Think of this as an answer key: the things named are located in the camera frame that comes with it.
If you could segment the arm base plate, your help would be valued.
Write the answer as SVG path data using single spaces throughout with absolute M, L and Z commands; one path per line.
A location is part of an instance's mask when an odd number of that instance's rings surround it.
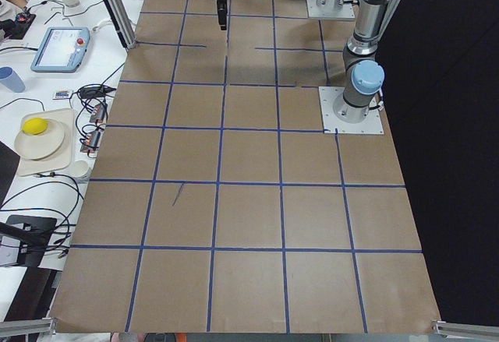
M 354 108 L 344 101 L 344 87 L 320 86 L 320 110 L 324 133 L 383 135 L 376 97 L 364 108 Z
M 306 0 L 308 17 L 335 21 L 354 21 L 354 0 Z

